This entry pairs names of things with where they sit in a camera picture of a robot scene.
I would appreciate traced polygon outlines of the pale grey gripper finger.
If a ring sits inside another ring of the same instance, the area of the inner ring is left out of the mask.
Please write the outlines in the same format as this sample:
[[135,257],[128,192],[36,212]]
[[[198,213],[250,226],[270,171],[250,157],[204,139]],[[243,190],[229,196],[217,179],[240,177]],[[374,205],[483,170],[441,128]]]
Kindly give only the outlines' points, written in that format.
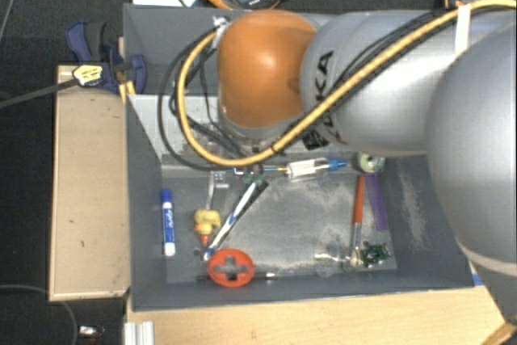
[[229,181],[224,171],[213,171],[208,179],[206,209],[221,210],[229,192]]

